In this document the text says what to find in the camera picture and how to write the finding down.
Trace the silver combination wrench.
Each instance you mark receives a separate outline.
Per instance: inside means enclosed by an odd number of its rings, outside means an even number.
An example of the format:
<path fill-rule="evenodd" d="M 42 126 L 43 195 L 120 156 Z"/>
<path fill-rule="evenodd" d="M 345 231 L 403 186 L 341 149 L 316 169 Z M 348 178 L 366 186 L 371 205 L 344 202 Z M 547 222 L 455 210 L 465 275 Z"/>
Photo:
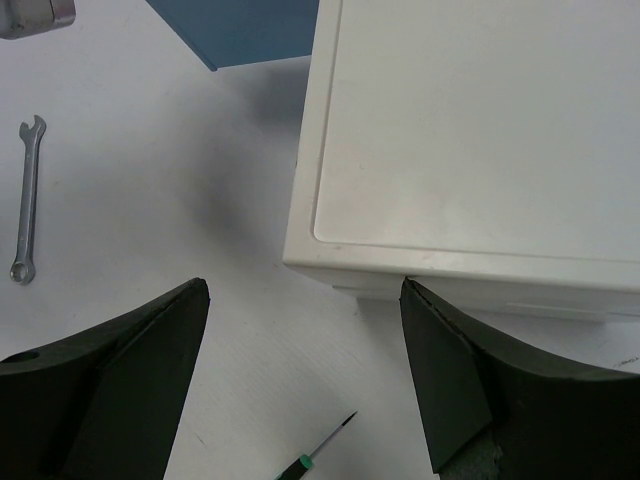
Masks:
<path fill-rule="evenodd" d="M 41 116 L 35 115 L 32 126 L 22 122 L 19 128 L 19 137 L 25 146 L 24 171 L 16 255 L 10 268 L 11 280 L 19 285 L 29 284 L 36 274 L 33 252 L 36 231 L 39 152 L 46 127 L 45 120 Z"/>

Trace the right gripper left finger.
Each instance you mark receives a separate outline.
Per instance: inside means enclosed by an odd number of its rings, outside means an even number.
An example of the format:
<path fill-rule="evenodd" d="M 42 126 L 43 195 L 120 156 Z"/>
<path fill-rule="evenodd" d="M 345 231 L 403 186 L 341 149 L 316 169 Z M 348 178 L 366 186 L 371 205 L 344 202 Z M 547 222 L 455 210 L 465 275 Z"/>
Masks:
<path fill-rule="evenodd" d="M 194 278 L 1 362 L 4 479 L 164 477 L 209 310 Z"/>

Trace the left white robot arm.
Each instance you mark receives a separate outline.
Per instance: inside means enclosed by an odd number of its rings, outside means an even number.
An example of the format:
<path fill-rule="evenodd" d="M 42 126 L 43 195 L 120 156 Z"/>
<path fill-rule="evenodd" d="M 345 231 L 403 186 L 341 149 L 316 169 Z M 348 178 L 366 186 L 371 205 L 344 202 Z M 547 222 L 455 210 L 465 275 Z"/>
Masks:
<path fill-rule="evenodd" d="M 0 36 L 15 40 L 61 29 L 74 23 L 73 0 L 0 0 Z"/>

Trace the small green screwdriver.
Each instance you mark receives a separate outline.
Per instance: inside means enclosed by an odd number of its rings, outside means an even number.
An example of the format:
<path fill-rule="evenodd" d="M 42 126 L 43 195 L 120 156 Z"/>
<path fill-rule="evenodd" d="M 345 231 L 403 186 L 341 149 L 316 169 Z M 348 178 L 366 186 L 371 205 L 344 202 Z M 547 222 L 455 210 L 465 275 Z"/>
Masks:
<path fill-rule="evenodd" d="M 276 477 L 276 480 L 301 480 L 315 467 L 316 458 L 320 455 L 320 453 L 353 420 L 353 418 L 357 414 L 357 411 L 351 413 L 325 439 L 323 439 L 313 451 L 300 455 Z"/>

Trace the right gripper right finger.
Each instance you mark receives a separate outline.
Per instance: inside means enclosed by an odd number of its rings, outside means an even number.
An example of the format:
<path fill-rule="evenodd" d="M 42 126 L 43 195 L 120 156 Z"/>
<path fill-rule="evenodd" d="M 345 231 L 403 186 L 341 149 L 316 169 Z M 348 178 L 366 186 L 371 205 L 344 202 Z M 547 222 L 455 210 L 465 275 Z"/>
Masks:
<path fill-rule="evenodd" d="M 405 280 L 405 344 L 442 479 L 635 479 L 639 377 L 526 344 Z"/>

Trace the white drawer cabinet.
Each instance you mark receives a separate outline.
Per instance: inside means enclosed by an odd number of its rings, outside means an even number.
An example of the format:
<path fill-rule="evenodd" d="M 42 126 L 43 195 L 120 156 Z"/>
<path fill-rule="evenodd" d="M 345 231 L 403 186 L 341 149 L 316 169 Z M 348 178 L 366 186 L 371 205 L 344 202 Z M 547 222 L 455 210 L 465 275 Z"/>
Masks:
<path fill-rule="evenodd" d="M 639 317 L 635 1 L 323 1 L 284 262 L 345 293 Z"/>

